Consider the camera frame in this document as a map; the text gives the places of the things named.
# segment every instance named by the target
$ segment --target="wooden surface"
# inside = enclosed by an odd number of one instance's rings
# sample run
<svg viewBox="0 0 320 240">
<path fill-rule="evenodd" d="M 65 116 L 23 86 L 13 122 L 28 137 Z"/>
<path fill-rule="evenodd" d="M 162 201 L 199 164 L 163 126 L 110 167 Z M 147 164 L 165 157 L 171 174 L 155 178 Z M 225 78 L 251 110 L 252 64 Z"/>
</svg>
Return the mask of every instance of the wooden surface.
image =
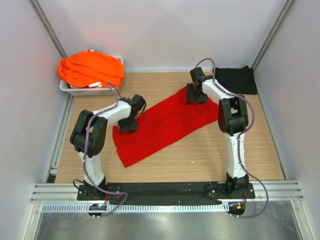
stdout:
<svg viewBox="0 0 320 240">
<path fill-rule="evenodd" d="M 128 73 L 119 90 L 126 98 L 132 98 L 134 94 L 143 96 L 148 109 L 175 94 L 188 82 L 191 82 L 188 72 Z M 256 112 L 255 123 L 244 138 L 246 167 L 261 180 L 283 180 L 284 176 L 259 98 L 257 95 L 246 95 L 246 98 Z M 79 113 L 84 109 L 99 110 L 114 102 L 113 96 L 75 98 L 56 183 L 71 183 L 75 178 L 84 178 L 80 157 L 69 142 Z M 249 109 L 248 115 L 251 120 L 252 114 Z M 215 121 L 142 161 L 124 168 L 117 155 L 110 127 L 107 129 L 104 149 L 101 152 L 101 166 L 107 182 L 224 181 L 228 168 L 227 144 L 218 127 L 218 121 Z"/>
</svg>

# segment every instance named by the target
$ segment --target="white basket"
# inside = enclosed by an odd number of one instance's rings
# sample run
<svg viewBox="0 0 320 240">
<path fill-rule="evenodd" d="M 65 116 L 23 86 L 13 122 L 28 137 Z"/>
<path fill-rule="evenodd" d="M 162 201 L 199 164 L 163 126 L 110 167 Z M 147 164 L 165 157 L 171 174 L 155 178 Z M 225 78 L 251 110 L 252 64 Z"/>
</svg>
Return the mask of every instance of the white basket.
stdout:
<svg viewBox="0 0 320 240">
<path fill-rule="evenodd" d="M 120 56 L 115 56 L 119 61 L 124 64 L 124 59 Z M 112 92 L 107 87 L 93 87 L 93 88 L 69 88 L 68 84 L 60 80 L 60 90 L 68 92 L 73 96 L 101 96 L 101 95 L 112 95 Z"/>
</svg>

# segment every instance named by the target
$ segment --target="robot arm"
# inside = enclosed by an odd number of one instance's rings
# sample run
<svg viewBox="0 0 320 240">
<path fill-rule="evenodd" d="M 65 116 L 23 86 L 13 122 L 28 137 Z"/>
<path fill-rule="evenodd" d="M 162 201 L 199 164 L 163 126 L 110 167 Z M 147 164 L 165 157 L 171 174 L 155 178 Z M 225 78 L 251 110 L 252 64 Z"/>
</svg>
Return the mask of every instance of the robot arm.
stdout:
<svg viewBox="0 0 320 240">
<path fill-rule="evenodd" d="M 70 137 L 70 142 L 74 145 L 81 159 L 84 157 L 84 146 L 86 141 L 86 128 L 89 119 L 98 114 L 91 123 L 92 131 L 89 135 L 88 151 L 86 157 L 86 170 L 93 182 L 97 186 L 106 184 L 105 176 L 102 172 L 100 162 L 100 152 L 104 147 L 107 127 L 118 122 L 119 131 L 135 132 L 138 129 L 136 117 L 139 111 L 144 111 L 146 101 L 142 96 L 134 95 L 130 98 L 120 98 L 118 103 L 101 110 L 90 112 L 83 110 L 75 124 Z M 84 175 L 84 182 L 91 186 L 88 177 Z"/>
<path fill-rule="evenodd" d="M 228 103 L 230 103 L 230 101 L 235 101 L 234 100 L 235 97 L 232 96 L 233 93 L 231 93 L 230 91 L 225 89 L 223 86 L 221 86 L 218 83 L 218 81 L 214 82 L 213 79 L 208 79 L 202 83 L 202 92 L 204 94 L 208 95 L 209 98 L 212 99 L 215 103 L 220 104 L 220 100 L 224 99 L 225 101 L 223 101 L 223 103 L 228 105 Z M 222 118 L 219 118 L 219 119 L 220 119 L 219 127 L 220 126 L 222 127 L 222 125 L 225 126 L 226 124 L 228 124 L 228 123 L 224 124 L 223 122 L 221 122 L 221 121 L 223 121 Z M 224 132 L 224 136 L 226 139 L 226 145 L 227 145 L 227 149 L 228 149 L 228 170 L 227 170 L 227 173 L 232 179 L 242 178 L 246 175 L 246 173 L 242 169 L 242 167 L 240 166 L 240 163 L 239 163 L 237 137 L 243 130 L 240 132 L 231 133 L 231 134 L 227 133 L 226 132 L 227 130 L 225 128 L 221 129 L 221 131 Z M 245 138 L 245 134 L 242 134 L 240 136 L 240 156 L 243 161 L 243 165 L 245 166 L 244 138 Z"/>
<path fill-rule="evenodd" d="M 192 83 L 187 84 L 186 101 L 205 103 L 212 99 L 219 104 L 218 125 L 226 138 L 228 150 L 228 169 L 226 185 L 231 196 L 238 197 L 249 187 L 249 177 L 239 162 L 237 137 L 248 126 L 246 103 L 236 95 L 225 89 L 212 75 L 204 75 L 201 67 L 190 71 Z M 240 135 L 240 157 L 245 166 L 245 134 Z"/>
</svg>

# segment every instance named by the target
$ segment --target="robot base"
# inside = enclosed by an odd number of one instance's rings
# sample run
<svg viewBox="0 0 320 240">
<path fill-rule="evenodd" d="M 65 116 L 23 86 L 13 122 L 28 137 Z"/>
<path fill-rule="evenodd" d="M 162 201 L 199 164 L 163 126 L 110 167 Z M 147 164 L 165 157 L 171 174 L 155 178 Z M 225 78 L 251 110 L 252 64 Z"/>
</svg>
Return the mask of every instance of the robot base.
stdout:
<svg viewBox="0 0 320 240">
<path fill-rule="evenodd" d="M 104 192 L 99 191 L 86 181 L 83 181 L 83 183 L 83 185 L 79 186 L 78 195 L 76 196 L 78 201 L 103 201 L 106 199 L 106 194 Z M 106 178 L 103 179 L 98 187 L 107 191 Z"/>
</svg>

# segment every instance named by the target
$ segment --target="orange cloth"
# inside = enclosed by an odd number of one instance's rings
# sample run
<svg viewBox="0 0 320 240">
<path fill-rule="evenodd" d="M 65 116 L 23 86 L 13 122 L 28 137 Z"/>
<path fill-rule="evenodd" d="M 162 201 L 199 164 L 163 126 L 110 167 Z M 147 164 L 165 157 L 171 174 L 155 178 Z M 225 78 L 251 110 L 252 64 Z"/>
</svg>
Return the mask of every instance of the orange cloth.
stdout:
<svg viewBox="0 0 320 240">
<path fill-rule="evenodd" d="M 63 58 L 57 69 L 59 77 L 68 84 L 85 88 L 90 84 L 106 82 L 120 87 L 125 75 L 124 65 L 115 57 L 97 51 L 82 51 Z"/>
</svg>

